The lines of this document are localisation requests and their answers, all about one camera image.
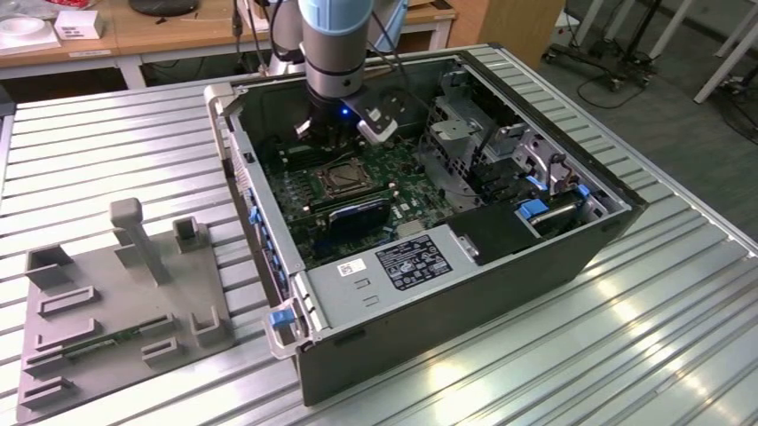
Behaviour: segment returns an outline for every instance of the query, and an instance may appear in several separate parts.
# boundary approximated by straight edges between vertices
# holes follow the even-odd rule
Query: aluminum slotted table
[[[237,345],[43,424],[755,422],[755,243],[504,50],[468,49],[651,203],[576,279],[305,407],[258,326],[266,302],[216,159],[209,82],[25,104],[0,142],[0,424],[15,418],[22,252],[113,244],[101,206],[126,194],[147,233],[188,213],[210,225]]]

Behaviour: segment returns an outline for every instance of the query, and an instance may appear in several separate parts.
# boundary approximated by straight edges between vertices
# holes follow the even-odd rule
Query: white sticker
[[[340,272],[340,275],[346,277],[350,273],[360,272],[365,269],[365,264],[362,263],[362,259],[354,259],[346,264],[340,264],[336,269]]]
[[[110,51],[73,51],[67,54],[70,58],[86,58],[87,56],[110,55]]]

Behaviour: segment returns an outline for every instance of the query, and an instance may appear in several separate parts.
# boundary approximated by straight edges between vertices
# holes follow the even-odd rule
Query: robotic arm
[[[372,144],[382,143],[394,133],[401,102],[380,99],[365,89],[362,65],[369,40],[377,50],[392,50],[406,0],[297,0],[297,7],[294,0],[269,4],[273,48],[284,48],[304,62],[312,112],[296,132],[304,135],[325,126],[349,108],[360,117],[362,136]],[[290,55],[294,46],[301,55]]]

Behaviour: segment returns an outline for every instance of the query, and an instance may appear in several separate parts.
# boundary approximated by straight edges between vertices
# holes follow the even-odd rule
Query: caster wheel
[[[544,53],[544,55],[541,57],[544,59],[544,62],[546,62],[548,64],[552,64],[552,62],[554,61],[554,58],[557,58],[557,55],[554,54],[553,51],[548,51],[546,53]]]

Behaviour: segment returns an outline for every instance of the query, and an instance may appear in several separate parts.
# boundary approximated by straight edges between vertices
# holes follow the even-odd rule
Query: black cable
[[[262,54],[260,53],[260,41],[257,40],[257,31],[256,31],[256,22],[252,19],[252,11],[249,9],[249,0],[245,0],[245,7],[246,7],[246,18],[249,19],[249,31],[252,31],[252,38],[256,41],[256,56],[257,56],[257,64],[260,66],[265,66],[265,60],[262,60]]]
[[[157,64],[151,64],[151,66],[153,66],[153,67],[162,68],[162,69],[167,69],[167,68],[175,67],[175,64],[177,64],[177,63],[178,63],[178,59],[174,60],[170,65],[157,65]]]
[[[268,21],[268,38],[270,39],[270,53],[273,53],[276,59],[278,59],[281,62],[286,62],[286,60],[284,59],[284,55],[278,53],[278,49],[276,48],[276,41],[273,40],[273,23],[276,22],[276,16],[278,15],[280,6],[281,6],[281,0],[278,0],[276,5],[273,6],[273,13],[270,13],[270,20],[268,20],[268,12],[265,10],[265,7],[262,8],[262,13],[265,14],[265,19]]]
[[[154,64],[143,64],[143,65],[146,65],[146,67],[154,73],[162,75],[169,80],[173,80],[175,83],[188,83],[188,82],[192,82],[197,78],[197,76],[200,75],[200,71],[202,70],[204,64],[205,64],[205,57],[200,58],[200,62],[197,62],[197,68],[194,69],[194,73],[192,74],[192,77],[189,77],[189,79],[181,79],[181,78],[175,77],[174,75],[165,73],[163,71],[161,71],[161,69],[158,67],[154,66]]]
[[[736,107],[736,109],[740,112],[740,115],[744,116],[744,118],[747,118],[747,120],[751,123],[752,126],[752,132],[755,130],[755,121],[753,119],[747,115],[747,113],[741,110],[740,107],[737,107],[737,103],[733,102],[733,99],[729,96],[729,93],[725,93],[723,91],[717,92],[717,95],[720,95],[720,98],[725,99],[725,101],[733,106]],[[751,144],[753,144],[755,146],[758,146],[758,140],[755,140],[755,136],[758,135],[749,135],[743,129],[739,129],[739,127],[731,122],[729,117],[727,117],[725,115],[725,109],[724,107],[721,107],[720,105],[716,106],[716,109],[719,110],[719,114],[720,114],[720,119],[723,120],[723,123],[728,126],[728,128],[731,129],[731,131],[733,131],[733,133],[736,133],[739,136],[741,136],[744,138],[744,140],[747,140],[747,142],[749,142]]]
[[[562,14],[565,15],[565,25],[568,26],[568,32],[571,33],[571,42],[568,43],[568,47],[580,51],[579,43],[576,42],[576,34],[573,33],[573,27],[571,26],[571,19],[568,15],[568,0],[565,0],[565,6],[562,7]]]
[[[248,58],[240,49],[242,33],[242,23],[241,15],[238,14],[237,0],[232,0],[232,36],[234,37],[234,52],[236,52],[236,63],[241,65],[245,72],[252,74],[252,66],[249,65]]]
[[[611,26],[611,22],[613,21],[613,19],[616,18],[616,13],[617,13],[617,8],[620,7],[621,3],[624,2],[624,0],[617,0],[617,3],[613,6],[613,10],[611,11],[609,16],[607,17],[607,21],[605,24],[603,25],[603,29],[600,29],[600,34],[604,35],[607,28]]]
[[[599,75],[597,77],[592,77],[589,78],[585,82],[583,82],[581,84],[579,84],[579,86],[576,87],[576,96],[579,96],[579,98],[587,103],[589,104],[592,107],[597,107],[601,109],[617,109],[620,108],[623,105],[625,105],[628,103],[628,101],[631,101],[631,99],[636,98],[641,92],[645,90],[647,87],[641,87],[639,89],[639,91],[631,95],[628,98],[625,98],[623,101],[620,101],[617,104],[615,105],[599,105],[595,102],[592,102],[589,99],[585,98],[585,96],[581,93],[581,89],[584,88],[584,86],[588,83],[596,82],[600,78],[605,77],[605,74]]]
[[[392,54],[394,55],[396,69],[400,71],[400,75],[402,76],[402,82],[405,84],[405,93],[410,98],[413,98],[416,100],[416,102],[424,107],[424,109],[426,111],[430,111],[430,107],[428,106],[425,101],[416,96],[413,91],[410,91],[410,79],[406,76],[405,67],[402,66],[402,61],[400,60],[400,55],[397,55],[397,49],[394,48],[394,43],[392,43],[392,38],[386,34],[386,29],[384,28],[384,25],[382,25],[381,21],[378,20],[378,17],[376,16],[374,12],[370,12],[370,16],[373,17],[373,21],[376,22],[376,25],[378,26],[378,29],[381,30],[381,35],[384,36],[384,39],[386,40],[386,43],[389,44],[389,50],[390,50]],[[378,57],[381,58],[384,63],[394,69],[392,61],[384,56],[384,54],[378,51],[378,49],[376,49],[376,46],[373,46],[373,44],[370,42],[368,42],[368,44],[372,46],[373,51],[376,52],[376,54],[378,55]]]

